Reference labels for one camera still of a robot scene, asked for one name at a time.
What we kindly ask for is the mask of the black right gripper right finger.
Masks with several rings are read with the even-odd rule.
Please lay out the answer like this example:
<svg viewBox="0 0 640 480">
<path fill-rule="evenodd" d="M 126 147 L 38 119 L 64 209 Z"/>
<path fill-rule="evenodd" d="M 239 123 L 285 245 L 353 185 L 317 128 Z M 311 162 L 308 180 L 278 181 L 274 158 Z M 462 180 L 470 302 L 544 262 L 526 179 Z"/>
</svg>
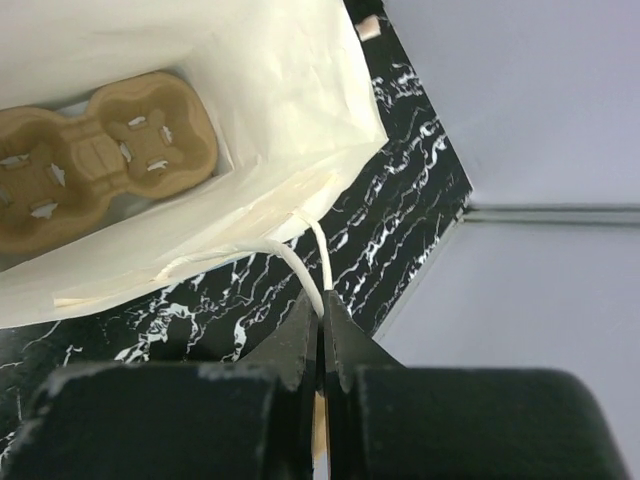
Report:
<svg viewBox="0 0 640 480">
<path fill-rule="evenodd" d="M 334 479 L 625 479 L 589 389 L 561 370 L 407 367 L 323 296 Z"/>
</svg>

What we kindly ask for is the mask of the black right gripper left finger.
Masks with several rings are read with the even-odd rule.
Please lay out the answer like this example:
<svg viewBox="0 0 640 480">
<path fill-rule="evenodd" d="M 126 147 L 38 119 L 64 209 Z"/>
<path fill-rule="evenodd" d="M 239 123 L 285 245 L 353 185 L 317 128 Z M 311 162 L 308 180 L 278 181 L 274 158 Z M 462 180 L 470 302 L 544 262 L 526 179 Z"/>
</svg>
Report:
<svg viewBox="0 0 640 480">
<path fill-rule="evenodd" d="M 37 390 L 8 479 L 308 479 L 317 316 L 300 294 L 242 360 L 85 363 Z"/>
</svg>

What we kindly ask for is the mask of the brown cup carrier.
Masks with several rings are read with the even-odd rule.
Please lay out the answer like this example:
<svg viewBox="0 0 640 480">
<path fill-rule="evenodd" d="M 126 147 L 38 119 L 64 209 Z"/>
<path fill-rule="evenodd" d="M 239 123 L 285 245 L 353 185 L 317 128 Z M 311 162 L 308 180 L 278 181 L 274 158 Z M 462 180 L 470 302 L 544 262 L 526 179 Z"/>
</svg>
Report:
<svg viewBox="0 0 640 480">
<path fill-rule="evenodd" d="M 154 72 L 105 85 L 67 116 L 1 113 L 1 267 L 73 242 L 122 196 L 162 200 L 208 180 L 218 145 L 182 79 Z"/>
</svg>

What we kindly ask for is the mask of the blue white paper bag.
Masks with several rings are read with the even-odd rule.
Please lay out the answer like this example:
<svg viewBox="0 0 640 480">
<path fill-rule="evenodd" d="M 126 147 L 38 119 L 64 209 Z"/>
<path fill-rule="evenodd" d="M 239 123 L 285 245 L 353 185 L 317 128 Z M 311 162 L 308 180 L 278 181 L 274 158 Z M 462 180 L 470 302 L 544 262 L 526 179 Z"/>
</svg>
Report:
<svg viewBox="0 0 640 480">
<path fill-rule="evenodd" d="M 340 1 L 5 1 L 1 113 L 81 114 L 99 88 L 164 72 L 202 101 L 212 176 L 116 198 L 85 236 L 1 267 L 1 323 L 97 313 L 315 225 L 386 143 Z"/>
</svg>

